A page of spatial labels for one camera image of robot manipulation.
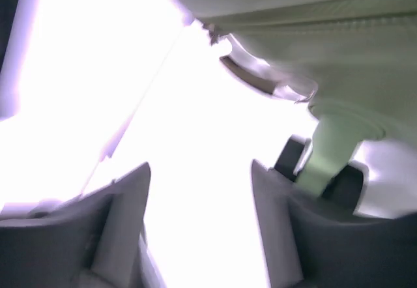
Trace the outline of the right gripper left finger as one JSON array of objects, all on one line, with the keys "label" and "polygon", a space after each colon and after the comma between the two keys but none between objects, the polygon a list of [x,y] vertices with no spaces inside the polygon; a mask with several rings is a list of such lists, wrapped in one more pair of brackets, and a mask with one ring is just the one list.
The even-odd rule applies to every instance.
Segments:
[{"label": "right gripper left finger", "polygon": [[148,163],[79,200],[1,220],[2,287],[144,287]]}]

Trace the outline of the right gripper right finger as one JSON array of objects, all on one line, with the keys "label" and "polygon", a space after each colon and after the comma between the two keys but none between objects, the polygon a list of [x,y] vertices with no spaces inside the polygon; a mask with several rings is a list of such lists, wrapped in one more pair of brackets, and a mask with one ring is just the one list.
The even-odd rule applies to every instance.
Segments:
[{"label": "right gripper right finger", "polygon": [[415,287],[416,215],[367,218],[316,199],[252,162],[272,287]]}]

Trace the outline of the green hard-shell suitcase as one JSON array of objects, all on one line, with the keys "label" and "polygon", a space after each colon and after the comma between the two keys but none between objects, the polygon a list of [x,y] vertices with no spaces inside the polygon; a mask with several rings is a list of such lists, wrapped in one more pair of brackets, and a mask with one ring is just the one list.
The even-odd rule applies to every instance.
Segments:
[{"label": "green hard-shell suitcase", "polygon": [[370,170],[361,213],[416,210],[416,0],[175,0],[224,65],[266,91],[290,90],[318,124],[297,185],[320,196],[358,153]]}]

